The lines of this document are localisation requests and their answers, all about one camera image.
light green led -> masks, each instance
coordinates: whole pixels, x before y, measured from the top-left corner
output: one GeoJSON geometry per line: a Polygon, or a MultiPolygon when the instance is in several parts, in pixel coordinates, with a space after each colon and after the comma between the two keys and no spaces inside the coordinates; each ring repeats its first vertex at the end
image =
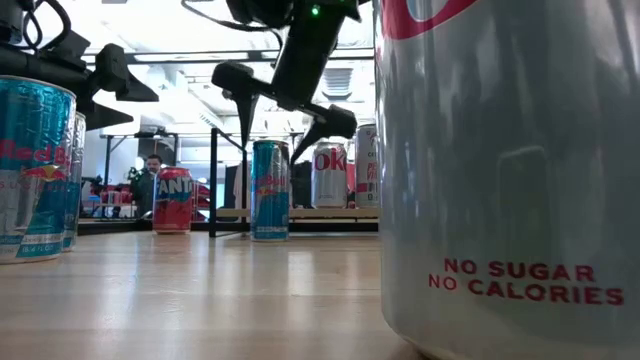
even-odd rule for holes
{"type": "Polygon", "coordinates": [[[311,15],[313,15],[313,16],[318,16],[318,15],[320,15],[320,6],[318,6],[318,5],[313,5],[313,6],[311,7],[311,15]]]}

soda can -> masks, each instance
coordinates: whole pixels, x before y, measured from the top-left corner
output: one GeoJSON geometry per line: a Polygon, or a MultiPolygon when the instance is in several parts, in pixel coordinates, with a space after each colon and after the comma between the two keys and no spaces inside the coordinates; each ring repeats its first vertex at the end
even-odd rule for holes
{"type": "Polygon", "coordinates": [[[375,124],[356,132],[356,206],[378,207],[378,131],[375,124]]]}
{"type": "Polygon", "coordinates": [[[429,359],[640,359],[640,2],[373,4],[391,328],[429,359]]]}
{"type": "Polygon", "coordinates": [[[166,167],[155,176],[153,230],[157,233],[191,231],[193,180],[188,169],[166,167]]]}
{"type": "Polygon", "coordinates": [[[251,164],[251,239],[285,241],[289,237],[289,145],[253,143],[251,164]]]}
{"type": "Polygon", "coordinates": [[[313,152],[311,205],[316,209],[347,206],[347,151],[340,143],[321,142],[313,152]]]}
{"type": "Polygon", "coordinates": [[[75,107],[68,90],[0,76],[0,263],[62,252],[75,107]]]}
{"type": "Polygon", "coordinates": [[[82,204],[82,159],[84,158],[84,136],[87,130],[85,116],[76,112],[76,123],[71,144],[71,166],[67,184],[67,212],[65,214],[65,235],[62,245],[64,252],[76,246],[78,215],[82,204]]]}

red can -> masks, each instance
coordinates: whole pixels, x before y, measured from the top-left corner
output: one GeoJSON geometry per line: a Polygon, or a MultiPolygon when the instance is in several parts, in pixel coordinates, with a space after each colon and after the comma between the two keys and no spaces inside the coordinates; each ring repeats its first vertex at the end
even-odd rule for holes
{"type": "Polygon", "coordinates": [[[189,170],[161,169],[155,177],[153,230],[157,233],[187,233],[191,229],[193,180],[189,170]]]}

ceiling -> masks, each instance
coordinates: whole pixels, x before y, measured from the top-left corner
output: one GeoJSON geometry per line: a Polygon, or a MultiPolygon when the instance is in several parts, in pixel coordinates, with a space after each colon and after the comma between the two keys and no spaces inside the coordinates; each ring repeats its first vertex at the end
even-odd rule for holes
{"type": "MultiPolygon", "coordinates": [[[[238,54],[250,50],[269,50],[273,58],[277,56],[278,42],[273,34],[245,33],[219,26],[187,11],[180,0],[60,0],[60,3],[71,17],[73,30],[91,41],[87,55],[115,43],[128,53],[139,54],[135,55],[136,59],[152,60],[144,65],[130,65],[130,70],[159,94],[159,103],[125,105],[115,104],[112,94],[96,97],[98,102],[134,113],[132,115],[141,119],[141,126],[160,125],[180,133],[208,133],[211,126],[227,133],[239,132],[235,104],[225,99],[222,90],[210,82],[216,64],[195,61],[215,57],[242,59],[238,54]],[[211,54],[220,51],[226,53],[211,54]],[[178,57],[179,63],[169,61],[178,57]],[[163,63],[154,63],[158,59],[163,63]]],[[[232,20],[224,0],[191,4],[211,17],[232,20]]],[[[338,104],[354,111],[359,121],[370,122],[374,117],[375,97],[373,61],[370,60],[373,54],[371,4],[361,6],[360,11],[363,21],[347,19],[334,55],[359,52],[369,60],[329,61],[314,102],[325,107],[338,104]]],[[[47,36],[50,39],[61,30],[60,21],[48,5],[38,9],[37,17],[46,34],[45,41],[47,36]]],[[[269,62],[246,64],[254,69],[257,78],[271,80],[273,69],[269,62]]],[[[284,112],[273,101],[261,98],[252,132],[256,136],[271,137],[283,132],[304,132],[309,122],[308,117],[284,112]]],[[[195,140],[182,142],[183,147],[200,145],[195,140]]]]}

aluminum can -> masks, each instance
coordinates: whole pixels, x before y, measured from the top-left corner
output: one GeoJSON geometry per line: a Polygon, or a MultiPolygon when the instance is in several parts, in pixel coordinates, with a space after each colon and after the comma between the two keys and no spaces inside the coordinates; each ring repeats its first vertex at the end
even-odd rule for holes
{"type": "Polygon", "coordinates": [[[313,152],[311,205],[316,209],[347,206],[347,151],[340,143],[321,142],[313,152]]]}
{"type": "Polygon", "coordinates": [[[193,180],[189,170],[165,167],[154,182],[153,230],[173,234],[191,231],[193,180]]]}
{"type": "Polygon", "coordinates": [[[65,235],[62,244],[64,252],[73,251],[78,233],[78,216],[82,204],[82,160],[84,158],[84,137],[87,130],[86,118],[76,112],[75,128],[71,144],[71,166],[67,184],[67,210],[65,214],[65,235]]]}
{"type": "Polygon", "coordinates": [[[387,322],[433,359],[640,359],[640,2],[374,9],[387,322]]]}
{"type": "Polygon", "coordinates": [[[289,160],[286,142],[253,143],[250,227],[254,241],[284,241],[289,237],[289,160]]]}
{"type": "Polygon", "coordinates": [[[378,131],[375,124],[362,125],[356,132],[356,206],[377,208],[378,131]]]}
{"type": "Polygon", "coordinates": [[[0,76],[0,263],[62,252],[75,96],[0,76]]]}

